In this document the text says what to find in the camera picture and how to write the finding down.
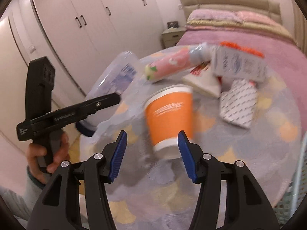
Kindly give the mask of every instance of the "cup rim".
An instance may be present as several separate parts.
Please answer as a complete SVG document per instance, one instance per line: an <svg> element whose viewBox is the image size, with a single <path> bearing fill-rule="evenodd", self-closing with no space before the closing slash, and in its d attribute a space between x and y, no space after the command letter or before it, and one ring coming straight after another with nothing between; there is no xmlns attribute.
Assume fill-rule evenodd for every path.
<svg viewBox="0 0 307 230"><path fill-rule="evenodd" d="M170 94L170 93L174 93L174 92L170 92L170 93L164 93L166 90L169 90L169 89L172 89L172 88L175 88L175 87L185 87L187 89L183 90L183 91L175 91L175 92L187 92L187 93L193 93L193 88L189 85L185 85L185 84L178 84L178 85L171 85L171 86L168 86L166 88L163 88L155 93L153 93L147 100L146 102L144 103L144 109L146 110L147 107L152 103L154 102L155 100L157 100L158 98L160 97L163 97L167 94Z"/></svg>

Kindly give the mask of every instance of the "black handheld device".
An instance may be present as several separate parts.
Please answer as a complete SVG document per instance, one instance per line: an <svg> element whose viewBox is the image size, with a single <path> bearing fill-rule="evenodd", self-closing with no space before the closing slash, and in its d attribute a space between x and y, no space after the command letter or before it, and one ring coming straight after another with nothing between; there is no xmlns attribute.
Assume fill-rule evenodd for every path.
<svg viewBox="0 0 307 230"><path fill-rule="evenodd" d="M118 94L108 94L51 112L54 78L55 69L47 57L29 63L25 100L26 118L16 128L20 141L32 139L35 144L47 149L46 156L37 158L39 167L44 173L47 173L47 166L53 162L53 155L60 148L63 127L120 102Z"/></svg>

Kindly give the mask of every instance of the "clear plastic table cover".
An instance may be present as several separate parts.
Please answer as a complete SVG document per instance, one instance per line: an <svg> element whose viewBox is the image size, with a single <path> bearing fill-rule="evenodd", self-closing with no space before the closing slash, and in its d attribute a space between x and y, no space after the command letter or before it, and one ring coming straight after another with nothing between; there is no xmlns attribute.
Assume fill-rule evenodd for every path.
<svg viewBox="0 0 307 230"><path fill-rule="evenodd" d="M172 47L141 59L149 64L183 46ZM195 210L200 185L188 178L182 159L159 160L144 118L143 103L152 93L182 84L187 72L155 84L141 79L135 93L123 101L117 113L101 123L93 137L80 138L81 160L101 152L116 140L120 130L128 134L128 145L119 175L106 192L118 230L187 230ZM283 80L268 68L258 86L257 112L250 130L224 122L219 100L193 95L194 142L220 161L244 161L263 188L272 206L282 198L296 170L300 152L300 114ZM218 227L223 225L226 183L222 182Z"/></svg>

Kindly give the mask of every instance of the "nightstand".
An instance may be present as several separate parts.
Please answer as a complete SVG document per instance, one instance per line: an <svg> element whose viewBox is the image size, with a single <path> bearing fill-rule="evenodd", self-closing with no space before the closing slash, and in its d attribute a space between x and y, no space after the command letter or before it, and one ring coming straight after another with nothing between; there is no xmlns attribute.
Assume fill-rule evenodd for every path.
<svg viewBox="0 0 307 230"><path fill-rule="evenodd" d="M184 27L170 28L162 33L165 48L174 47L186 32Z"/></svg>

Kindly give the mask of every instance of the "human hand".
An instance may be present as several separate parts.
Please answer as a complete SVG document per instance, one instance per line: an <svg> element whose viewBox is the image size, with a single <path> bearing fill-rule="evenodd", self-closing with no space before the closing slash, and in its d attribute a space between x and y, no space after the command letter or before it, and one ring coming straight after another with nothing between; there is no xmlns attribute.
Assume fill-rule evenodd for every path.
<svg viewBox="0 0 307 230"><path fill-rule="evenodd" d="M56 154L53 156L53 163L47 166L47 171L49 173L53 174L62 161L70 159L68 151L68 135L66 132L64 132L61 136L61 147L58 152L56 152ZM43 184L46 184L47 181L45 179L44 173L41 172L41 170L39 169L37 157L42 157L46 154L47 150L45 147L34 143L29 144L29 147L26 152L29 170L31 174Z"/></svg>

